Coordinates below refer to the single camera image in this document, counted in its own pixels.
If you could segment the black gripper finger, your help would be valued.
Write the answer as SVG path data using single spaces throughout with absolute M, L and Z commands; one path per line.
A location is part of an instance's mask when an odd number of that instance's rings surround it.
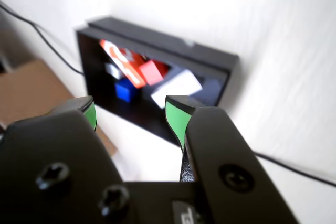
M 1 223 L 136 223 L 127 188 L 78 110 L 11 124 L 1 142 Z
M 296 223 L 228 114 L 186 95 L 168 95 L 166 121 L 200 186 L 207 223 Z

